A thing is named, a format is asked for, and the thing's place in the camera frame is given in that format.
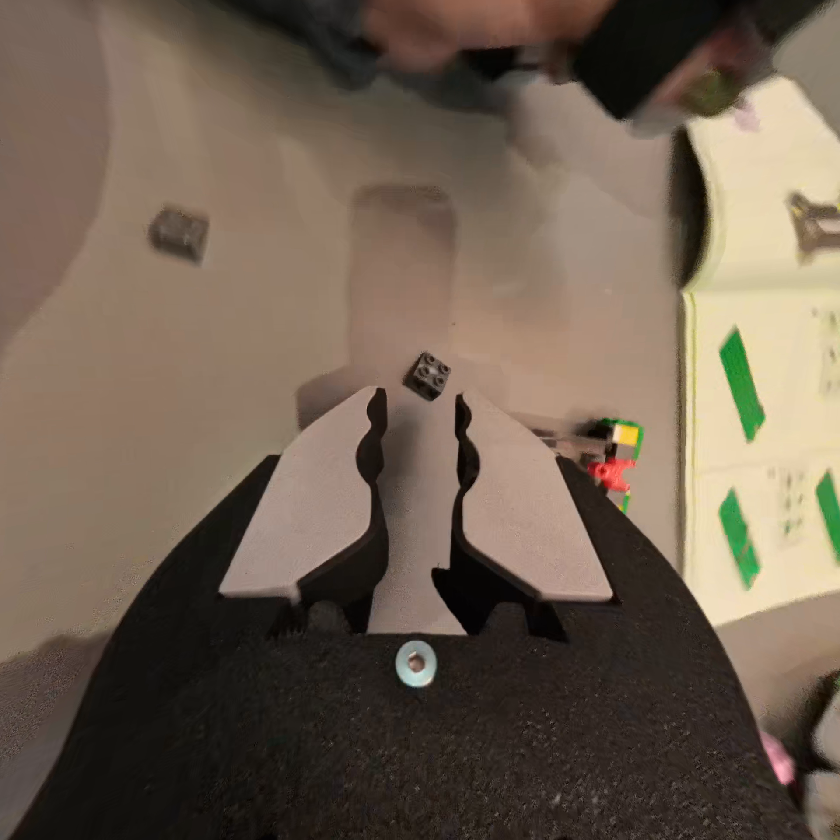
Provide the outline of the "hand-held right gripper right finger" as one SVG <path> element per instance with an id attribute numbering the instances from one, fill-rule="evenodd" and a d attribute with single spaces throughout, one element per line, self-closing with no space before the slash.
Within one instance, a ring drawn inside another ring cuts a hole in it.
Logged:
<path id="1" fill-rule="evenodd" d="M 532 431 L 478 391 L 456 398 L 458 490 L 437 593 L 475 636 L 500 605 L 530 634 L 564 641 L 560 611 L 601 609 L 615 593 L 559 465 Z"/>

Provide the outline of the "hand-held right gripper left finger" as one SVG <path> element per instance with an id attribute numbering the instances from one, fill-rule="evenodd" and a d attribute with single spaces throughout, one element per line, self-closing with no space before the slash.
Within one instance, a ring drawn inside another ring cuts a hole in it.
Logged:
<path id="1" fill-rule="evenodd" d="M 384 468 L 385 389 L 366 386 L 299 433 L 279 457 L 219 585 L 222 597 L 335 604 L 369 629 L 389 562 L 377 480 Z"/>

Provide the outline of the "dark grey square brick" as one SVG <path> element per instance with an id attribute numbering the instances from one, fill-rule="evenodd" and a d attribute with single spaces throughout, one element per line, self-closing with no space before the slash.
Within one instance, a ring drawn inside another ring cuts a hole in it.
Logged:
<path id="1" fill-rule="evenodd" d="M 209 228 L 210 218 L 204 213 L 164 205 L 151 219 L 146 237 L 153 249 L 199 266 L 206 252 Z"/>
<path id="2" fill-rule="evenodd" d="M 424 351 L 404 375 L 402 383 L 409 391 L 431 403 L 444 393 L 451 372 L 448 364 Z"/>

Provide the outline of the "grey desk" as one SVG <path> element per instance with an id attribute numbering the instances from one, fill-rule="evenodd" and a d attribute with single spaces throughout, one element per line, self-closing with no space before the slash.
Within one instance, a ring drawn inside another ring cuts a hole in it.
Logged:
<path id="1" fill-rule="evenodd" d="M 8 113 L 27 278 L 2 365 L 2 646 L 108 634 L 11 838 L 810 838 L 739 678 L 671 563 L 680 361 L 669 140 L 576 87 L 512 118 L 388 80 L 346 91 L 215 3 L 102 2 L 105 87 L 59 141 Z M 151 247 L 210 218 L 201 265 Z M 434 402 L 403 377 L 448 364 Z M 367 633 L 330 602 L 225 598 L 284 450 L 385 389 L 389 539 Z M 456 398 L 530 430 L 644 427 L 622 513 L 558 456 L 615 593 L 565 640 L 499 605 L 470 636 L 433 583 Z M 658 548 L 670 551 L 663 556 Z"/>

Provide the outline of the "person's left hand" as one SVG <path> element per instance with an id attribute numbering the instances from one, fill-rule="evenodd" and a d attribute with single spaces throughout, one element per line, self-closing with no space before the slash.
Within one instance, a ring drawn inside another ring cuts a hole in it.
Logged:
<path id="1" fill-rule="evenodd" d="M 427 71 L 465 50 L 582 41 L 614 1 L 367 1 L 364 39 L 392 67 Z"/>

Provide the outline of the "green yellow red brick model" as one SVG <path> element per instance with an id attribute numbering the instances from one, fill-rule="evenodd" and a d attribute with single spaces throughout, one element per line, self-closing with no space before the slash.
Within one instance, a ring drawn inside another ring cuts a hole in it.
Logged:
<path id="1" fill-rule="evenodd" d="M 621 418 L 600 417 L 571 430 L 531 427 L 555 455 L 573 462 L 599 492 L 627 513 L 632 489 L 626 473 L 635 469 L 644 442 L 644 427 Z"/>

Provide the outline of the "pale green instruction booklet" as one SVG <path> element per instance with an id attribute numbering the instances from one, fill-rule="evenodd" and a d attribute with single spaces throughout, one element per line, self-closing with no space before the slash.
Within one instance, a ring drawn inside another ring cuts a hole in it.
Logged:
<path id="1" fill-rule="evenodd" d="M 838 134 L 776 76 L 688 142 L 683 575 L 719 627 L 838 591 Z"/>

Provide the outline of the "pink pig brick figure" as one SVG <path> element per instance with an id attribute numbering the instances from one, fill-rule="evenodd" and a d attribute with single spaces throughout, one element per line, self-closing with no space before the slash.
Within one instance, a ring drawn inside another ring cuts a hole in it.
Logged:
<path id="1" fill-rule="evenodd" d="M 783 743 L 766 731 L 759 730 L 760 740 L 778 782 L 789 787 L 795 782 L 796 765 Z"/>

